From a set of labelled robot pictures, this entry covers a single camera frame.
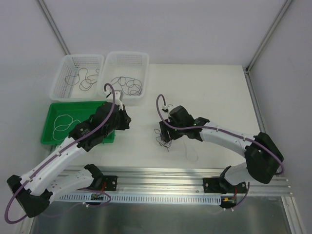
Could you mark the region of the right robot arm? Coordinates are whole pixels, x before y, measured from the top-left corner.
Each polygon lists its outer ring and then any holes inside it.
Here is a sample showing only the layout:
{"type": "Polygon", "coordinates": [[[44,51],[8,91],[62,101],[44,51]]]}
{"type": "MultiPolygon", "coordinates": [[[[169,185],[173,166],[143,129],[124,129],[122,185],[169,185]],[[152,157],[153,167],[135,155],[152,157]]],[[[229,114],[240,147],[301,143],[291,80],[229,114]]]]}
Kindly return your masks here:
{"type": "Polygon", "coordinates": [[[207,179],[204,185],[210,193],[232,193],[239,184],[247,181],[269,184],[275,175],[284,171],[283,155],[264,132],[250,135],[222,129],[206,118],[193,118],[181,105],[163,105],[157,111],[167,114],[167,118],[159,123],[162,141],[170,142],[187,136],[217,144],[245,159],[241,164],[226,167],[219,177],[207,179]]]}

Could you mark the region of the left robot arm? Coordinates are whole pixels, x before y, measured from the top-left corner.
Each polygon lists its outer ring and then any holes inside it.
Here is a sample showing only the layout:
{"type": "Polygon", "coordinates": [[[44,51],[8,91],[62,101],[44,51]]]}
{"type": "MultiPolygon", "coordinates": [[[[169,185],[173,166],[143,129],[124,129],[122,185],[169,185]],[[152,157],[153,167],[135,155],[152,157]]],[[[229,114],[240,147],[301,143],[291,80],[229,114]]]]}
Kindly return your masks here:
{"type": "Polygon", "coordinates": [[[43,213],[48,206],[74,190],[104,191],[107,177],[94,164],[88,164],[78,173],[57,180],[57,176],[78,156],[101,144],[115,130],[127,130],[131,118],[122,102],[105,102],[90,117],[78,123],[59,145],[38,166],[23,176],[12,175],[7,184],[26,217],[43,213]]]}

